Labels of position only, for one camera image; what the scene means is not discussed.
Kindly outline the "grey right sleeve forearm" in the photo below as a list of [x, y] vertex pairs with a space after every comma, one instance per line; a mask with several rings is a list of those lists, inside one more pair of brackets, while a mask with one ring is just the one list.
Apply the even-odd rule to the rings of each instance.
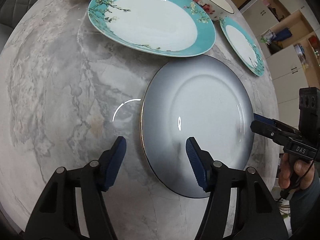
[[292, 236], [289, 239], [319, 239], [319, 176], [290, 200]]

